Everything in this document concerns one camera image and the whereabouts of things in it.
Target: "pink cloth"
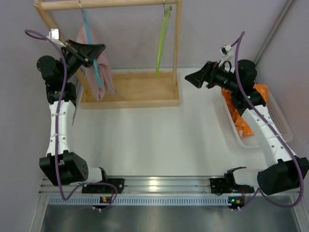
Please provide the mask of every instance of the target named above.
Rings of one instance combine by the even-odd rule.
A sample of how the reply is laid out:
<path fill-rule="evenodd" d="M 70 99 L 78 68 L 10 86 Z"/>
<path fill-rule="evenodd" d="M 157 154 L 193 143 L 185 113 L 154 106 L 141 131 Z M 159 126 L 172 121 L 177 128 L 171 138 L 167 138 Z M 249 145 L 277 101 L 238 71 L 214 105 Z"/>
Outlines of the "pink cloth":
<path fill-rule="evenodd" d="M 91 28 L 89 28 L 89 30 L 90 30 L 92 43 L 99 44 L 98 39 L 95 36 L 93 30 Z M 87 34 L 86 34 L 84 25 L 81 26 L 78 32 L 76 42 L 81 43 L 81 44 L 88 44 Z M 102 82 L 102 88 L 98 87 L 96 72 L 93 66 L 91 66 L 90 68 L 85 68 L 85 73 L 86 73 L 88 82 L 90 84 L 91 90 L 93 92 L 93 95 L 95 96 L 97 100 L 102 100 L 106 91 L 110 94 L 115 94 L 116 91 L 115 91 L 114 84 L 112 82 L 111 66 L 107 60 L 107 57 L 104 51 L 97 58 L 97 63 L 98 63 L 98 71 L 99 71 L 101 82 Z"/>

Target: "wooden frame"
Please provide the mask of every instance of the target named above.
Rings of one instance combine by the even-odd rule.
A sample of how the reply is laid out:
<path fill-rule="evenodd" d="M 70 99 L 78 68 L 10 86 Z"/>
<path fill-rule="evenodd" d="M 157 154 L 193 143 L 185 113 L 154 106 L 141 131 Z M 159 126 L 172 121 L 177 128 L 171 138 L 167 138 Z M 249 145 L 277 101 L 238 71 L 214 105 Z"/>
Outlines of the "wooden frame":
<path fill-rule="evenodd" d="M 90 85 L 79 69 L 76 72 L 78 80 L 84 87 L 81 106 L 86 109 L 111 109 L 111 108 L 136 108 L 136 107 L 161 107 L 179 105 L 177 86 L 177 63 L 179 50 L 179 37 L 181 25 L 182 0 L 82 0 L 83 8 L 105 8 L 120 6 L 141 6 L 176 4 L 176 27 L 174 35 L 173 69 L 160 71 L 160 77 L 155 72 L 123 72 L 114 73 L 113 81 L 120 96 L 106 94 L 101 101 L 95 100 Z M 55 22 L 50 11 L 79 9 L 78 0 L 48 1 L 34 0 L 34 6 L 43 22 L 48 27 L 60 27 Z"/>

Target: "garment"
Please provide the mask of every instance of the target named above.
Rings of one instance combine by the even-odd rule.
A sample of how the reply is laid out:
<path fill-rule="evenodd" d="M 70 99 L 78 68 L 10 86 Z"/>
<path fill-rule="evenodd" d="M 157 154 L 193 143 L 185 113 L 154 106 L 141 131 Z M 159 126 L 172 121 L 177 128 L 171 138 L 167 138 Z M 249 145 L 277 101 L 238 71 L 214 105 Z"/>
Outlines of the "garment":
<path fill-rule="evenodd" d="M 98 39 L 95 36 L 93 30 L 91 28 L 89 28 L 89 30 L 90 30 L 92 43 L 99 44 Z M 78 32 L 76 42 L 81 43 L 81 44 L 88 44 L 87 34 L 86 34 L 84 25 L 81 26 Z M 111 66 L 107 60 L 107 57 L 104 51 L 97 58 L 97 64 L 98 64 L 98 71 L 99 71 L 101 82 L 102 82 L 102 88 L 98 87 L 96 72 L 93 66 L 91 66 L 90 68 L 85 68 L 85 74 L 90 84 L 94 97 L 97 100 L 102 100 L 106 91 L 109 94 L 115 94 L 116 91 L 115 91 L 115 87 L 112 81 Z"/>
<path fill-rule="evenodd" d="M 268 87 L 266 85 L 257 84 L 257 85 L 254 85 L 254 88 L 262 95 L 263 99 L 268 104 Z M 222 89 L 221 92 L 225 98 L 226 104 L 228 106 L 228 110 L 230 111 L 230 114 L 233 118 L 233 122 L 235 124 L 236 130 L 240 138 L 253 135 L 253 131 L 251 130 L 251 128 L 248 126 L 245 120 L 242 119 L 238 111 L 233 106 L 232 100 L 231 100 L 231 93 L 225 89 Z"/>

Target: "white wall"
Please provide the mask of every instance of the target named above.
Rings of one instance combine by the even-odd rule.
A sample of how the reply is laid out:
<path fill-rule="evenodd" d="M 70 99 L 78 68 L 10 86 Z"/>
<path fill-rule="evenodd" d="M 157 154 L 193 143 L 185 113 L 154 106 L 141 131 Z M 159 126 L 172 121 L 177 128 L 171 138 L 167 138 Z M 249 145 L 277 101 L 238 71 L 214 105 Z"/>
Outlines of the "white wall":
<path fill-rule="evenodd" d="M 246 31 L 240 57 L 254 59 L 286 0 L 183 0 L 179 66 L 201 66 L 220 59 L 219 47 Z M 155 67 L 163 6 L 87 9 L 89 25 L 105 43 L 114 68 Z M 81 11 L 54 11 L 67 38 L 75 39 Z M 163 66 L 172 65 L 173 11 Z"/>
<path fill-rule="evenodd" d="M 290 146 L 309 159 L 309 0 L 296 0 L 258 64 L 258 81 L 266 83 L 293 133 Z M 309 177 L 305 179 L 309 203 Z"/>
<path fill-rule="evenodd" d="M 184 0 L 180 47 L 181 66 L 200 66 L 219 59 L 218 47 L 246 31 L 242 56 L 253 59 L 284 0 Z M 50 119 L 44 83 L 37 59 L 56 55 L 45 42 L 28 38 L 23 30 L 46 32 L 31 0 L 6 0 L 0 10 L 1 94 L 1 231 L 26 231 L 36 201 L 42 172 L 39 158 L 48 146 Z M 113 67 L 153 67 L 163 9 L 156 7 L 88 10 Z M 55 12 L 72 39 L 82 23 L 78 10 Z M 173 20 L 169 30 L 165 66 L 171 64 Z"/>
<path fill-rule="evenodd" d="M 46 42 L 24 34 L 45 30 L 30 0 L 3 1 L 0 9 L 0 225 L 4 232 L 28 231 L 42 179 L 50 116 L 45 85 L 36 69 Z"/>

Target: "gray floor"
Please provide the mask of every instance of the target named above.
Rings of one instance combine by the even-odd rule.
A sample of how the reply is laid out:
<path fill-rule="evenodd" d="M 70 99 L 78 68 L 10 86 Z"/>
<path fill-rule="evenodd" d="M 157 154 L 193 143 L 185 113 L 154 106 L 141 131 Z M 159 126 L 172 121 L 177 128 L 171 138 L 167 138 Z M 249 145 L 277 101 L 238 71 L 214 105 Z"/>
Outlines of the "gray floor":
<path fill-rule="evenodd" d="M 290 204 L 289 198 L 276 198 Z M 114 206 L 99 213 L 80 206 L 48 206 L 41 232 L 298 232 L 293 209 L 257 197 L 241 212 L 199 206 Z"/>

